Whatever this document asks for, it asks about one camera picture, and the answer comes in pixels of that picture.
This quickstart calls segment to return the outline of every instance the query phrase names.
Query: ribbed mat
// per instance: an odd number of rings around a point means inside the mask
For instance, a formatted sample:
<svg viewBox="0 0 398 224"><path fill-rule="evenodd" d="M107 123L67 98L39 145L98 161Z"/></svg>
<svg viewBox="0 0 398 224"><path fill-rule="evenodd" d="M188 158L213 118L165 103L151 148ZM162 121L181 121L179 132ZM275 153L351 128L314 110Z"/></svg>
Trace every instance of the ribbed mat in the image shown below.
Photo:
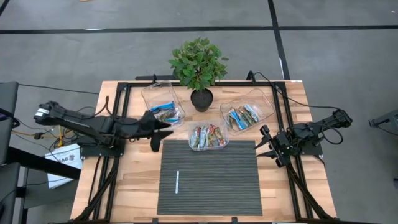
<svg viewBox="0 0 398 224"><path fill-rule="evenodd" d="M157 214L262 215L254 146L194 152L188 141L164 141Z"/></svg>

